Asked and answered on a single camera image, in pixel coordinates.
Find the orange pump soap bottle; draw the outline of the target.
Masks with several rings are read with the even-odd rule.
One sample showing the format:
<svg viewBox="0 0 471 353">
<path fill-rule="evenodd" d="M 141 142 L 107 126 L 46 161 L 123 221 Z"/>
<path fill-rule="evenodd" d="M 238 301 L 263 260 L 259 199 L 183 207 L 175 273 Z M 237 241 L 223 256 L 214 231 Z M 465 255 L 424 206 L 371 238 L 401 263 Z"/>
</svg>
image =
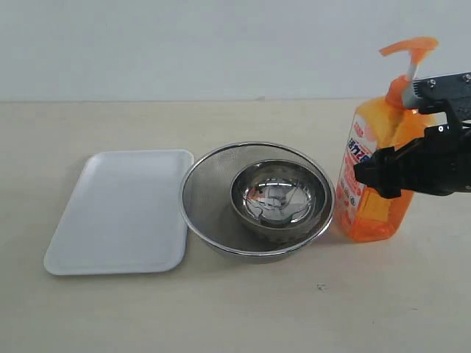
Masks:
<svg viewBox="0 0 471 353">
<path fill-rule="evenodd" d="M 434 115 L 421 115 L 403 106 L 402 94 L 417 74 L 419 64 L 439 42 L 432 37 L 402 40 L 380 50 L 383 56 L 407 51 L 408 71 L 391 81 L 386 95 L 356 107 L 336 186 L 336 218 L 345 235 L 356 242 L 390 238 L 399 229 L 414 196 L 404 191 L 385 199 L 355 179 L 354 166 L 368 160 L 377 149 L 400 148 L 421 138 L 436 123 Z"/>
</svg>

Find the small stainless steel bowl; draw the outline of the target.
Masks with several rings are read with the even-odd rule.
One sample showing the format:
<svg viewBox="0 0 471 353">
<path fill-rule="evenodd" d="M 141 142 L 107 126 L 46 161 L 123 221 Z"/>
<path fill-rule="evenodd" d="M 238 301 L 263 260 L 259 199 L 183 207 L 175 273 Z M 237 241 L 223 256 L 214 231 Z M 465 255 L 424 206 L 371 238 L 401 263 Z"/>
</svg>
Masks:
<svg viewBox="0 0 471 353">
<path fill-rule="evenodd" d="M 283 159 L 260 160 L 233 178 L 230 202 L 259 237 L 284 243 L 309 236 L 330 220 L 331 187 L 315 168 Z"/>
</svg>

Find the steel mesh colander bowl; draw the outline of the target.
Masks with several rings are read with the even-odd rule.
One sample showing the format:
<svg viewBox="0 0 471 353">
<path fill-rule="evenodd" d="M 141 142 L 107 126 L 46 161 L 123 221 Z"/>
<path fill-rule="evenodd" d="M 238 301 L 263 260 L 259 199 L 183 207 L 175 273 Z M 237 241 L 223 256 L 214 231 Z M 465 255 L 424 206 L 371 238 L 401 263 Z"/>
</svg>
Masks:
<svg viewBox="0 0 471 353">
<path fill-rule="evenodd" d="M 236 174 L 254 162 L 290 160 L 315 168 L 331 187 L 330 220 L 317 232 L 284 243 L 259 237 L 233 212 L 230 186 Z M 270 263 L 285 259 L 323 235 L 333 220 L 335 190 L 320 164 L 300 151 L 277 143 L 250 141 L 231 143 L 207 153 L 186 173 L 180 187 L 180 209 L 189 228 L 215 252 L 245 262 Z"/>
</svg>

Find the white rectangular plastic tray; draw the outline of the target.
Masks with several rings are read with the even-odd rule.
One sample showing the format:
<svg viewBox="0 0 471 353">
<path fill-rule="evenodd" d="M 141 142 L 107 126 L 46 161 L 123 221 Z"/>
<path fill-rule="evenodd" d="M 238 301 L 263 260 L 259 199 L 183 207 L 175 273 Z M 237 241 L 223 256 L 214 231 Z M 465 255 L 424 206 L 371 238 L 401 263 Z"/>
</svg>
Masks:
<svg viewBox="0 0 471 353">
<path fill-rule="evenodd" d="M 183 149 L 106 151 L 86 162 L 43 258 L 52 275 L 163 273 L 184 258 Z"/>
</svg>

